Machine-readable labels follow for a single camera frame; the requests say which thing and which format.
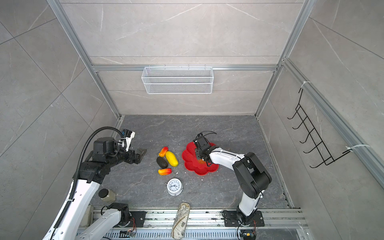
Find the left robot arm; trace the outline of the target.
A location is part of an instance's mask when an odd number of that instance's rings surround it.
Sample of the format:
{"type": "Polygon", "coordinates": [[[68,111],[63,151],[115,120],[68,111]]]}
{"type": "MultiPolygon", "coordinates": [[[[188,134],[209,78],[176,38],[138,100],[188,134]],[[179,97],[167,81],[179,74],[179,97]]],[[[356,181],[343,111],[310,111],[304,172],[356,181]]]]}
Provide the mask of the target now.
{"type": "Polygon", "coordinates": [[[111,168],[120,163],[139,164],[146,154],[146,149],[134,151],[126,147],[129,141],[127,138],[119,143],[112,137],[104,137],[93,143],[86,160],[80,161],[68,197],[44,236],[45,240],[100,240],[113,227],[133,223],[127,204],[111,203],[101,218],[77,236],[87,207],[111,168]]]}

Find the red-yellow fake mango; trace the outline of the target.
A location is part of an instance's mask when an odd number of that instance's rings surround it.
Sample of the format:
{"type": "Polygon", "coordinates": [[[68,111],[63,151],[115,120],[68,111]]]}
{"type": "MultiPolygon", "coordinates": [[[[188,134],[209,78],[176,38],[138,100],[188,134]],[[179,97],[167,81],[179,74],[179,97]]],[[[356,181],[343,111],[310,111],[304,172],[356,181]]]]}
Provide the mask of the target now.
{"type": "Polygon", "coordinates": [[[162,150],[159,152],[159,157],[164,158],[166,156],[166,153],[168,152],[169,148],[164,147],[162,150]]]}
{"type": "Polygon", "coordinates": [[[172,173],[172,169],[170,169],[170,168],[159,169],[159,170],[158,170],[158,174],[159,174],[160,176],[170,175],[171,173],[172,173]]]}

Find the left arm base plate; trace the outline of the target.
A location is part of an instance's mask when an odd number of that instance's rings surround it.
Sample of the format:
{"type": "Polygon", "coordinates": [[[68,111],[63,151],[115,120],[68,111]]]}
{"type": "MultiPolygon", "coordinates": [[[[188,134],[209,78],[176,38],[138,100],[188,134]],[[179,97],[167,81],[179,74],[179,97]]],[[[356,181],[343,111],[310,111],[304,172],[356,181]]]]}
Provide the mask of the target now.
{"type": "Polygon", "coordinates": [[[133,211],[128,213],[122,212],[121,221],[117,224],[120,228],[133,228],[134,226],[142,228],[146,219],[147,212],[133,211]]]}

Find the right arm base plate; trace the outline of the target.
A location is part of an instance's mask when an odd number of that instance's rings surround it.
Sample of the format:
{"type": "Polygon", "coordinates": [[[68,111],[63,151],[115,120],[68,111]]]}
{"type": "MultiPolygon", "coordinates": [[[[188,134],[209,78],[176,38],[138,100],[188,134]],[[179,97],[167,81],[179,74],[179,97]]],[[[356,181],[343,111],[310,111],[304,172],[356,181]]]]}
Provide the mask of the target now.
{"type": "Polygon", "coordinates": [[[254,211],[250,216],[245,216],[240,210],[223,210],[222,217],[224,218],[226,227],[239,227],[240,225],[245,227],[265,226],[264,217],[260,211],[254,211]]]}

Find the dark fake avocado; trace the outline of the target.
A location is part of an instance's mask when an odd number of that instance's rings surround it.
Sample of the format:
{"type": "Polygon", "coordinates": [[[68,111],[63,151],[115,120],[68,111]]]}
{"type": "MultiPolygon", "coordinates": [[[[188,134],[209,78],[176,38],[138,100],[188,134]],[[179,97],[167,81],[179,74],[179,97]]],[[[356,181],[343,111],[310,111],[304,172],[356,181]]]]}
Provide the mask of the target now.
{"type": "Polygon", "coordinates": [[[156,162],[161,169],[167,169],[169,167],[168,161],[166,159],[164,159],[163,157],[157,157],[156,162]]]}

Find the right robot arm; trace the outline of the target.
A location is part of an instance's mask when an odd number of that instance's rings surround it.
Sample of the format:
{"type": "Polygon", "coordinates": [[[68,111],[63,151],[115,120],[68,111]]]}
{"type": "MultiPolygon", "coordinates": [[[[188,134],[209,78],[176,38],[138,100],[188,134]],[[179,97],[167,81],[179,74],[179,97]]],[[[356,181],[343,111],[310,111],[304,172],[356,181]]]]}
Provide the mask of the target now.
{"type": "Polygon", "coordinates": [[[264,191],[272,182],[270,173],[252,152],[236,154],[212,146],[203,133],[197,134],[193,143],[197,159],[204,161],[207,167],[221,165],[234,171],[243,191],[236,211],[237,219],[241,225],[250,225],[257,216],[258,203],[264,191]]]}

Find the long yellow fake fruit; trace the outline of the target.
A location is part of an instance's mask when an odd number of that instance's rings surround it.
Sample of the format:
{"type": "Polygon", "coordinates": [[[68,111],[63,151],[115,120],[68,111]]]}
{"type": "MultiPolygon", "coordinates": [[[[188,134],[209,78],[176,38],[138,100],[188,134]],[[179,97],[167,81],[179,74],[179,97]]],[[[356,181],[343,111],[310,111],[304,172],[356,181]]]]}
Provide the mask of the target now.
{"type": "Polygon", "coordinates": [[[176,158],[175,154],[171,151],[166,152],[166,159],[172,167],[177,167],[179,165],[178,159],[176,158]]]}

